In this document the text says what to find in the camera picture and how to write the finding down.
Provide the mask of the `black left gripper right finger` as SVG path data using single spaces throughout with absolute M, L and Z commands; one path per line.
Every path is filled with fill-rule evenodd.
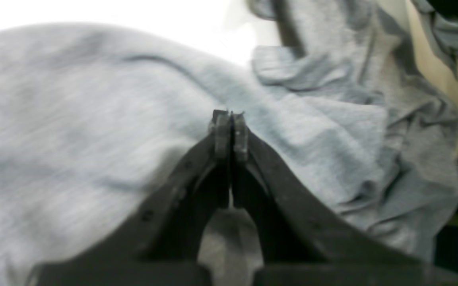
M 241 114 L 231 115 L 231 192 L 258 230 L 264 266 L 254 286 L 458 286 L 458 274 L 385 246 L 333 213 Z

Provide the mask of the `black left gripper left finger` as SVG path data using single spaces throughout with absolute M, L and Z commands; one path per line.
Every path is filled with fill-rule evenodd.
M 80 255 L 36 266 L 28 286 L 211 286 L 198 264 L 202 234 L 230 202 L 233 120 L 213 112 L 210 132 L 111 234 Z

